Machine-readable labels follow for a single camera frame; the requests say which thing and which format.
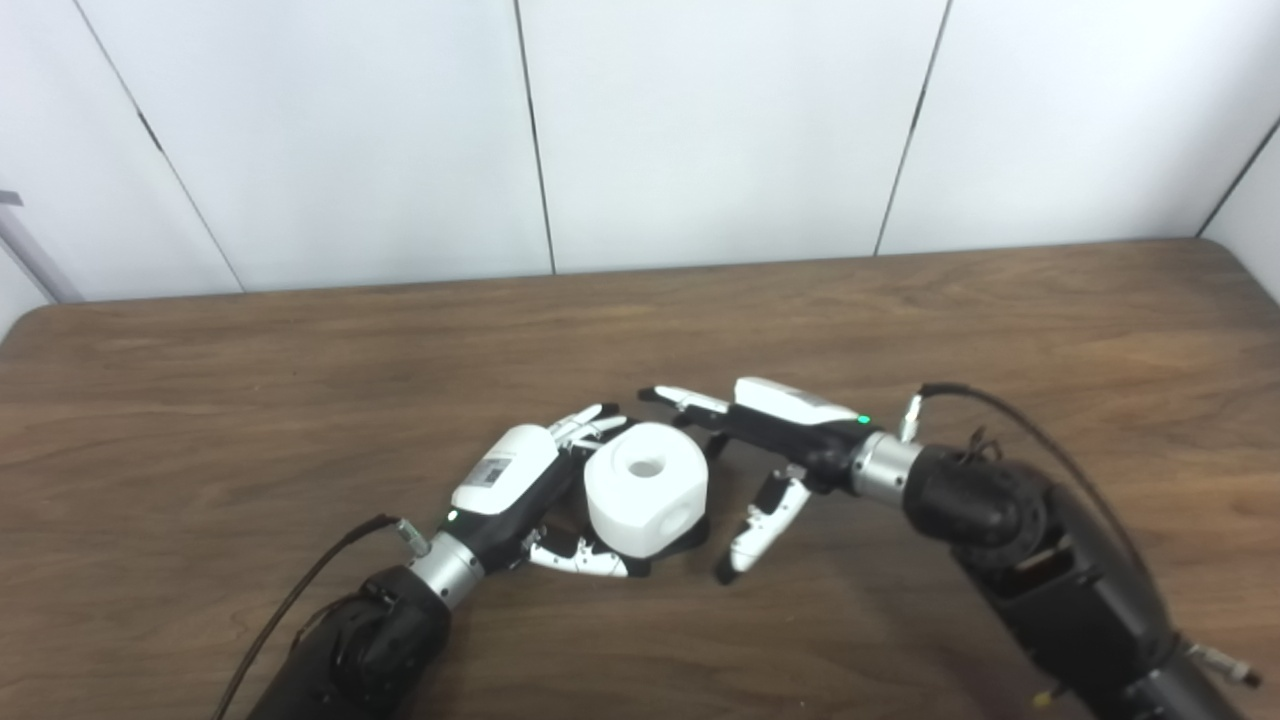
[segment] panel seam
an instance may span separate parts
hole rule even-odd
[[[84,22],[84,27],[88,28],[88,33],[93,37],[93,42],[97,45],[97,50],[102,54],[102,58],[106,60],[108,67],[111,68],[111,73],[115,74],[116,82],[120,83],[120,90],[124,91],[124,96],[128,97],[129,104],[133,105],[133,111],[137,113],[138,120],[142,122],[142,127],[146,128],[147,133],[151,136],[151,141],[156,146],[156,150],[160,151],[160,156],[164,158],[165,164],[169,167],[169,173],[173,174],[174,181],[178,182],[178,187],[182,190],[183,197],[187,199],[187,204],[191,205],[192,211],[196,213],[196,218],[200,220],[200,224],[205,228],[205,233],[209,234],[210,242],[214,243],[214,249],[218,250],[218,255],[223,259],[223,263],[227,265],[227,270],[232,274],[232,279],[236,281],[236,286],[239,287],[241,292],[247,292],[244,290],[244,282],[241,279],[239,273],[236,272],[236,265],[232,264],[230,258],[227,255],[227,250],[224,250],[223,243],[218,241],[218,236],[214,234],[214,228],[209,225],[209,220],[205,218],[205,214],[200,211],[200,205],[197,205],[196,199],[192,197],[191,190],[187,188],[187,183],[183,182],[182,176],[178,174],[178,168],[175,168],[173,164],[173,158],[170,158],[169,154],[164,151],[164,147],[160,145],[160,140],[156,136],[155,128],[152,128],[151,123],[146,120],[146,115],[142,113],[142,108],[138,105],[138,100],[133,96],[133,92],[129,90],[129,85],[124,82],[124,76],[120,74],[120,69],[115,65],[115,60],[111,59],[111,54],[106,51],[106,45],[102,45],[102,38],[99,37],[97,31],[93,29],[93,23],[88,22],[88,15],[84,13],[84,8],[81,6],[81,0],[72,0],[72,3],[76,5],[76,12],[79,13],[81,19]]]
[[[879,255],[881,243],[884,242],[884,229],[888,227],[890,213],[893,211],[893,200],[897,199],[897,184],[902,181],[902,169],[906,168],[906,156],[911,151],[911,141],[915,140],[915,126],[920,122],[920,113],[924,110],[924,96],[929,92],[929,81],[933,79],[933,65],[938,60],[938,49],[942,47],[942,35],[947,29],[947,18],[951,17],[951,3],[947,0],[942,9],[942,19],[938,20],[938,33],[933,38],[933,50],[929,53],[929,64],[924,68],[924,79],[920,82],[920,95],[915,99],[915,111],[911,113],[911,124],[906,129],[906,141],[902,142],[902,155],[897,159],[897,170],[893,173],[893,184],[888,190],[888,201],[884,204],[884,217],[881,218],[879,232],[876,234],[876,249],[872,258]]]
[[[529,82],[529,54],[525,51],[525,20],[520,13],[520,0],[511,0],[511,6],[516,12],[516,40],[520,42],[520,69],[525,77],[525,101],[529,104],[529,132],[534,138],[534,164],[538,167],[538,196],[543,204],[543,232],[547,233],[547,256],[552,263],[552,274],[556,270],[556,243],[552,241],[552,217],[547,210],[547,181],[543,177],[543,151],[538,143],[538,118],[534,113],[534,88]]]
[[[1208,231],[1208,225],[1212,224],[1213,218],[1217,218],[1217,214],[1222,210],[1222,206],[1226,205],[1226,201],[1231,199],[1231,193],[1235,192],[1236,186],[1240,184],[1240,181],[1244,179],[1244,176],[1249,174],[1249,169],[1253,168],[1253,163],[1256,163],[1258,160],[1258,156],[1262,155],[1262,151],[1266,150],[1267,145],[1271,142],[1271,137],[1275,136],[1277,128],[1280,128],[1280,118],[1276,118],[1276,122],[1271,124],[1271,129],[1268,129],[1267,133],[1262,136],[1262,142],[1260,142],[1258,146],[1253,149],[1253,154],[1249,155],[1249,159],[1244,161],[1244,167],[1240,168],[1239,173],[1236,173],[1235,179],[1231,181],[1231,184],[1226,186],[1226,192],[1222,193],[1222,197],[1219,199],[1217,205],[1215,205],[1213,209],[1210,211],[1208,217],[1204,218],[1204,223],[1201,224],[1201,229],[1196,231],[1196,237],[1199,238],[1204,237],[1204,232]]]

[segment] black robot arm segment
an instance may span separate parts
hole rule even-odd
[[[920,464],[932,465],[933,452],[943,455],[928,448]],[[916,483],[955,488],[934,495]],[[965,487],[982,489],[966,497]],[[988,520],[974,523],[986,503]],[[938,462],[913,473],[904,511],[951,544],[1032,662],[1096,717],[1243,719],[1190,662],[1151,577],[1069,488],[1029,465]]]

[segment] robotic fingertip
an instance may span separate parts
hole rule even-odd
[[[733,569],[733,561],[730,559],[730,553],[726,552],[719,559],[719,562],[716,564],[716,580],[722,585],[728,585],[736,580],[739,575],[741,575],[741,573]]]

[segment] label sticker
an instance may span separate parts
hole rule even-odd
[[[507,465],[511,465],[511,457],[484,457],[467,473],[467,479],[462,480],[462,484],[492,488]]]

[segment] robotic hand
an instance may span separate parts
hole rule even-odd
[[[936,395],[984,401],[1021,424],[1091,496],[1110,530],[1070,489],[1004,460],[980,433],[968,448],[915,443],[920,409]],[[749,570],[813,493],[841,489],[900,510],[916,532],[951,547],[1027,656],[1059,682],[1037,705],[1071,691],[1101,720],[1243,720],[1202,665],[1251,687],[1258,675],[1175,632],[1153,578],[1079,466],[1000,398],[968,386],[923,386],[893,436],[867,415],[760,378],[739,379],[733,402],[667,386],[639,396],[675,407],[676,424],[712,430],[709,457],[737,439],[788,462],[748,509],[717,566],[722,583]]]
[[[507,432],[453,492],[452,509],[430,541],[406,520],[397,529],[413,552],[407,566],[366,579],[312,618],[251,720],[374,720],[410,706],[422,670],[448,641],[452,611],[486,575],[529,560],[558,570],[630,575],[628,560],[591,542],[550,541],[543,518],[576,479],[581,460],[620,432],[617,406],[593,405],[549,427]],[[300,583],[246,657],[223,702],[221,717],[256,650],[292,600],[328,559],[381,518],[353,530]],[[567,551],[559,550],[568,547]]]

